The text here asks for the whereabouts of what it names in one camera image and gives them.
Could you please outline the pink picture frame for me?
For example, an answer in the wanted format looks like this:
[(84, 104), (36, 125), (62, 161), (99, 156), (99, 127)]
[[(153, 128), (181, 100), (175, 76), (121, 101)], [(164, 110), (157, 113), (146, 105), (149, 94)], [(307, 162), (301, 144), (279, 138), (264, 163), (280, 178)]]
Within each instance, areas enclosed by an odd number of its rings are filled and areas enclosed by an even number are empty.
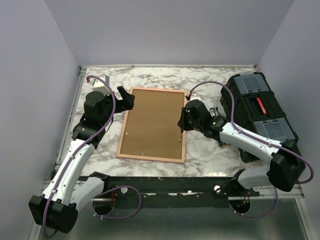
[(125, 113), (117, 157), (183, 164), (186, 133), (177, 123), (187, 103), (184, 90), (133, 86), (134, 107)]

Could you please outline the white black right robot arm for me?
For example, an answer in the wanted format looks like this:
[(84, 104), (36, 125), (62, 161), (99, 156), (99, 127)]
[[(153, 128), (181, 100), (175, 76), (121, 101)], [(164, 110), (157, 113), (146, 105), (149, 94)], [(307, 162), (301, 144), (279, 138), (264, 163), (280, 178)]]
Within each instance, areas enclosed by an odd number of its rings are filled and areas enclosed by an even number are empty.
[(290, 192), (305, 170), (297, 144), (293, 140), (280, 142), (267, 139), (221, 115), (212, 116), (198, 99), (181, 109), (177, 125), (182, 132), (198, 131), (205, 137), (236, 146), (265, 163), (265, 166), (239, 170), (230, 181), (230, 191), (241, 196), (254, 187), (274, 186)]

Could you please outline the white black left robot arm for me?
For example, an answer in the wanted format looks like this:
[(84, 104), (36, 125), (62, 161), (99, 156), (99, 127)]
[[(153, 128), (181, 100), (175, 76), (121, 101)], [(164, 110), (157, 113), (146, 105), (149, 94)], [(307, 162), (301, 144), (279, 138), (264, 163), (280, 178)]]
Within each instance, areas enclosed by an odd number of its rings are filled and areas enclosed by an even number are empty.
[(74, 227), (79, 211), (93, 197), (107, 197), (111, 185), (106, 175), (95, 173), (75, 189), (76, 183), (89, 158), (97, 149), (111, 125), (114, 114), (132, 110), (135, 96), (122, 86), (117, 87), (122, 99), (118, 100), (111, 91), (105, 94), (92, 91), (85, 97), (84, 114), (73, 129), (72, 141), (61, 167), (42, 192), (41, 196), (32, 196), (28, 206), (36, 224), (42, 226), (46, 239), (57, 232), (69, 233)]

